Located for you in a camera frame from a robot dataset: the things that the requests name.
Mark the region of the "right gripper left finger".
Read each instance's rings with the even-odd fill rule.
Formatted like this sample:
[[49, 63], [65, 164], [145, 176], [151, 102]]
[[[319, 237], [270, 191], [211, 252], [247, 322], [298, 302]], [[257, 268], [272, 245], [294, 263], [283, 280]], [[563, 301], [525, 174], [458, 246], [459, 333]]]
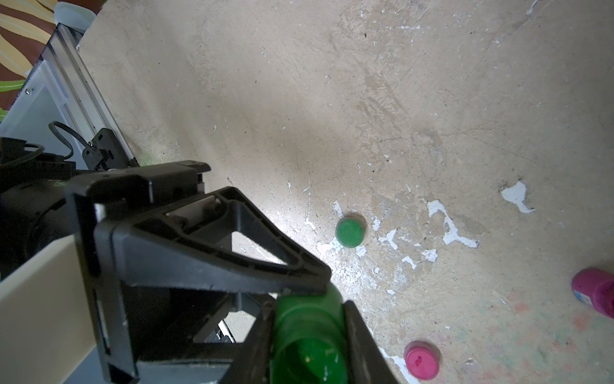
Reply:
[[260, 314], [220, 384], [270, 382], [275, 315], [275, 301], [265, 302], [261, 306]]

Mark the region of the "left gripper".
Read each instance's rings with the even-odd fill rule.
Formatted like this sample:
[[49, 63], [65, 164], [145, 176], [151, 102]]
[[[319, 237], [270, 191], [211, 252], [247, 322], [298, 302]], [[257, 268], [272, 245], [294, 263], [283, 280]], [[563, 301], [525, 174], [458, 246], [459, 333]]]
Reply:
[[327, 291], [330, 268], [240, 190], [201, 193], [208, 171], [185, 161], [68, 182], [108, 382], [220, 383], [243, 344], [222, 331], [229, 313], [257, 318], [267, 293]]

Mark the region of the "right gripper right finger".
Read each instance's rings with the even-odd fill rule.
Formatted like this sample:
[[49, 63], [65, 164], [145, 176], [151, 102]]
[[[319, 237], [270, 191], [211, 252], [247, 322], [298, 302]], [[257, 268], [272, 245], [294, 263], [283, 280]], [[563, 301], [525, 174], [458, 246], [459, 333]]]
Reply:
[[343, 305], [348, 349], [349, 383], [398, 384], [352, 301]]

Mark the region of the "green jar lid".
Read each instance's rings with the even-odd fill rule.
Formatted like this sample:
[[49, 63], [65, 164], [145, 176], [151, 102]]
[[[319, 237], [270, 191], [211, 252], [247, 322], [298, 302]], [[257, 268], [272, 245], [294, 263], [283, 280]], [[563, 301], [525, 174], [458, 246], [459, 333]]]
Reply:
[[336, 240], [345, 248], [356, 248], [364, 240], [366, 230], [359, 219], [342, 217], [336, 227]]

